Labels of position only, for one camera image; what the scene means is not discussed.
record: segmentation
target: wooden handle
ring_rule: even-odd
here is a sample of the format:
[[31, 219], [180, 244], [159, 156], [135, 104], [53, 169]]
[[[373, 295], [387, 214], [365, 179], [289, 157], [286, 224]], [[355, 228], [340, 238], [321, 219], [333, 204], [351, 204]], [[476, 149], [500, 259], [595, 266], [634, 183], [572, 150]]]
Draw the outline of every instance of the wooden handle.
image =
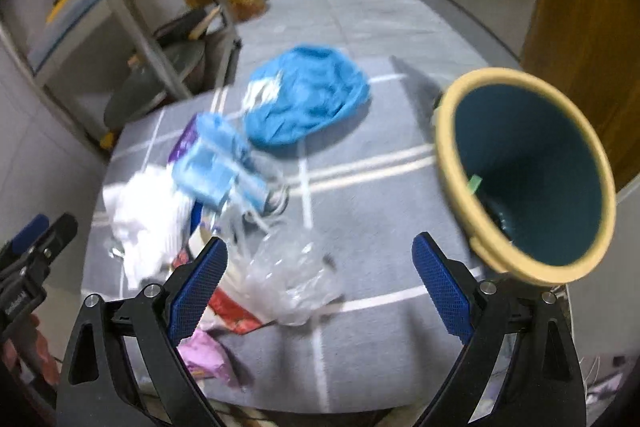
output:
[[189, 40], [190, 41], [198, 40], [202, 35], [202, 33], [204, 32], [204, 30], [206, 30], [211, 24], [213, 17], [215, 17], [219, 13], [220, 13], [220, 6], [216, 6], [213, 10], [207, 13], [206, 17], [204, 17], [204, 19], [201, 20], [193, 30], [191, 30], [191, 33], [189, 33]]

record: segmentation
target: blue gripper pad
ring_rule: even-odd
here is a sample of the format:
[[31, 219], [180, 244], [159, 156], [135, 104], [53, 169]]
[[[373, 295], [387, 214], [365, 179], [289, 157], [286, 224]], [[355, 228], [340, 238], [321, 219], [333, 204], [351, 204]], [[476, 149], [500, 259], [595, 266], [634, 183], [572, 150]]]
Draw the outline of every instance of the blue gripper pad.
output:
[[459, 337], [463, 344], [468, 343], [474, 333], [470, 305], [446, 267], [447, 258], [434, 240], [423, 234], [415, 237], [411, 250], [415, 269], [447, 331]]
[[170, 304], [167, 336], [174, 346], [195, 331], [213, 291], [226, 270], [226, 261], [226, 245], [219, 239], [209, 243], [209, 249], [201, 252], [196, 261], [193, 261], [197, 266]]

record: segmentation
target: white tissue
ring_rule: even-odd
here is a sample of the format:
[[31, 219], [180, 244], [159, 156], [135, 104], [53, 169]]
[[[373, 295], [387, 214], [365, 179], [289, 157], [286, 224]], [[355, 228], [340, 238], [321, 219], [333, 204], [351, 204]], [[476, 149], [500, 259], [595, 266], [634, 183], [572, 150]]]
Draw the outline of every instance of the white tissue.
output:
[[193, 199], [180, 192], [171, 170], [149, 165], [127, 184], [107, 185], [102, 198], [116, 239], [124, 247], [124, 273], [133, 290], [158, 274], [182, 248]]

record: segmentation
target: metal screw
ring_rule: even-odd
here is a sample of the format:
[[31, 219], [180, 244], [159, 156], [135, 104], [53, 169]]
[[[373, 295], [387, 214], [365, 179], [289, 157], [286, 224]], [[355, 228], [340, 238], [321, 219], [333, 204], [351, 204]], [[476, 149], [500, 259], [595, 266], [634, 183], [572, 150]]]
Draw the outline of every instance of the metal screw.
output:
[[491, 281], [482, 281], [480, 283], [480, 291], [485, 295], [493, 295], [494, 293], [496, 293], [497, 288]]
[[544, 292], [542, 294], [542, 300], [547, 304], [553, 304], [554, 302], [556, 302], [556, 294], [553, 292]]
[[160, 293], [160, 286], [157, 284], [150, 284], [145, 288], [145, 297], [155, 297]]
[[84, 300], [84, 305], [87, 308], [93, 308], [98, 302], [100, 302], [100, 296], [97, 293], [92, 293]]

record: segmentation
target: blue plastic bag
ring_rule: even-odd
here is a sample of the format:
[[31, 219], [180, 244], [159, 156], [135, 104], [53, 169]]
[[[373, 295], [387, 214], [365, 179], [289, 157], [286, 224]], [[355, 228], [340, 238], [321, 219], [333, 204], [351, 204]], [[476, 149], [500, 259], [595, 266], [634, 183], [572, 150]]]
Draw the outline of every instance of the blue plastic bag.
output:
[[295, 143], [367, 100], [369, 84], [351, 60], [332, 48], [298, 46], [251, 75], [244, 132], [257, 146]]

